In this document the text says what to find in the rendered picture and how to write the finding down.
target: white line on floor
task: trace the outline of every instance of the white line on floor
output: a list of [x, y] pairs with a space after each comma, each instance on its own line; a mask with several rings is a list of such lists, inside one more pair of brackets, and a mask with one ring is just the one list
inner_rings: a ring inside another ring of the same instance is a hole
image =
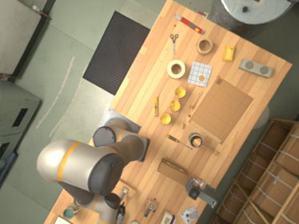
[[38, 122], [37, 126], [36, 126], [36, 129], [38, 129], [38, 127], [43, 123], [43, 121], [46, 119], [46, 117], [49, 115], [50, 111], [53, 109], [56, 101], [58, 100], [60, 94], [62, 93], [63, 91], [63, 88], [64, 86], [66, 85], [66, 80], [67, 78], [69, 77], [69, 74], [70, 74], [70, 69], [72, 68], [73, 66], [73, 62], [74, 62], [74, 59], [75, 57], [72, 58], [72, 60], [70, 61], [70, 64], [69, 64], [69, 68], [67, 69], [66, 71], [66, 76], [65, 76], [65, 79], [63, 80], [62, 82], [62, 86], [60, 87], [60, 90], [56, 96], [56, 98], [54, 99], [54, 101], [52, 102], [52, 105], [50, 106], [50, 108], [46, 111], [46, 114], [42, 116], [42, 119]]
[[[86, 69], [87, 69], [87, 66], [85, 67], [85, 69], [84, 69], [83, 72], [82, 72], [83, 75], [84, 75], [84, 73], [86, 72]], [[73, 96], [72, 101], [70, 102], [69, 106], [67, 107], [66, 112], [65, 112], [65, 113], [62, 115], [62, 117], [60, 118], [59, 122], [58, 122], [58, 123], [56, 124], [56, 126], [52, 129], [52, 131], [51, 131], [49, 137], [52, 137], [53, 133], [54, 133], [54, 132], [57, 130], [57, 128], [61, 125], [62, 120], [63, 120], [64, 117], [66, 116], [67, 112], [69, 111], [70, 106], [73, 104], [74, 99], [75, 99], [76, 96], [77, 96], [77, 93], [78, 93], [78, 91], [79, 91], [79, 89], [80, 89], [80, 87], [81, 87], [81, 85], [82, 85], [82, 83], [83, 83], [83, 80], [84, 80], [83, 77], [81, 77], [81, 80], [80, 80], [80, 82], [79, 82], [79, 84], [78, 84], [78, 87], [77, 87], [77, 89], [76, 89], [76, 92], [75, 92], [75, 94], [74, 94], [74, 96]]]

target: gray power strip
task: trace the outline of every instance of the gray power strip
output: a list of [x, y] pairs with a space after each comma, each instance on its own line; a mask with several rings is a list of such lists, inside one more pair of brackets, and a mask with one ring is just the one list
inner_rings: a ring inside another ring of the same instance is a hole
[[273, 68], [270, 68], [268, 66], [264, 66], [264, 65], [259, 64], [257, 62], [250, 61], [246, 58], [242, 59], [241, 64], [239, 66], [239, 69], [244, 70], [244, 71], [248, 71], [252, 74], [262, 76], [264, 78], [270, 78], [271, 73], [273, 72]]

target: screwdriver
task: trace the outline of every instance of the screwdriver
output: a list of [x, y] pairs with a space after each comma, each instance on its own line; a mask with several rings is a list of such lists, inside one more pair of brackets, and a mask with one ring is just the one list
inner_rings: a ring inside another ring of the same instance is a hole
[[[171, 136], [170, 134], [167, 134], [166, 137], [169, 138], [171, 141], [174, 141], [174, 142], [177, 142], [177, 143], [181, 143], [177, 138], [175, 138], [174, 136]], [[191, 150], [193, 149], [193, 148], [191, 148], [191, 147], [189, 147], [189, 146], [187, 146], [187, 145], [185, 145], [183, 143], [181, 143], [181, 144], [183, 146], [186, 146], [187, 148], [190, 148]]]

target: gray floor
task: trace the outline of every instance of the gray floor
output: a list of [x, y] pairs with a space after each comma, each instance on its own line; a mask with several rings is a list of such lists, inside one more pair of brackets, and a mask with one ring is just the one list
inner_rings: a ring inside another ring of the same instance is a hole
[[[42, 8], [46, 0], [36, 1]], [[113, 95], [82, 79], [108, 22], [116, 10], [151, 28], [165, 0], [57, 0], [16, 85], [42, 100], [20, 147], [19, 157], [0, 189], [0, 223], [43, 223], [61, 187], [36, 171], [39, 152], [52, 141], [70, 138], [88, 142]], [[211, 0], [179, 0], [191, 10], [209, 11]], [[295, 119], [299, 113], [299, 4], [275, 21], [253, 42], [291, 62], [293, 67], [269, 103], [270, 117]], [[216, 190], [221, 200], [266, 125], [253, 130]], [[205, 208], [199, 223], [214, 210]]]

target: masking tape roll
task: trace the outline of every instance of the masking tape roll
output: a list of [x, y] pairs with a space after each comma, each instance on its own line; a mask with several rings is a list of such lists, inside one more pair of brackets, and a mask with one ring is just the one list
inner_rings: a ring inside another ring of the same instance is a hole
[[[201, 49], [201, 43], [207, 44], [209, 46], [209, 49], [208, 50]], [[196, 48], [199, 54], [208, 54], [213, 48], [213, 43], [208, 38], [203, 38], [197, 43]]]
[[180, 60], [174, 60], [168, 65], [167, 72], [171, 78], [181, 78], [185, 73], [185, 65]]

